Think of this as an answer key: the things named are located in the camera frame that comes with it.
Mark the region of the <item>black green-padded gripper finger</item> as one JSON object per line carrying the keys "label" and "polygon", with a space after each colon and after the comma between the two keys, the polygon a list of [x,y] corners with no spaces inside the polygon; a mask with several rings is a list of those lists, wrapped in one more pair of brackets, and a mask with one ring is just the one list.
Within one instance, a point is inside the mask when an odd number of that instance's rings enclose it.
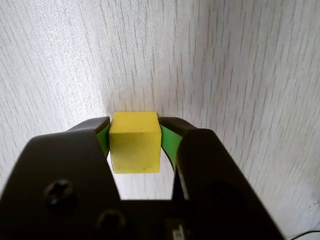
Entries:
{"label": "black green-padded gripper finger", "polygon": [[0,199],[3,240],[120,240],[121,200],[107,162],[108,117],[32,138]]}
{"label": "black green-padded gripper finger", "polygon": [[284,237],[251,185],[211,129],[178,117],[160,117],[182,139],[176,166],[192,207],[197,240],[282,240]]}

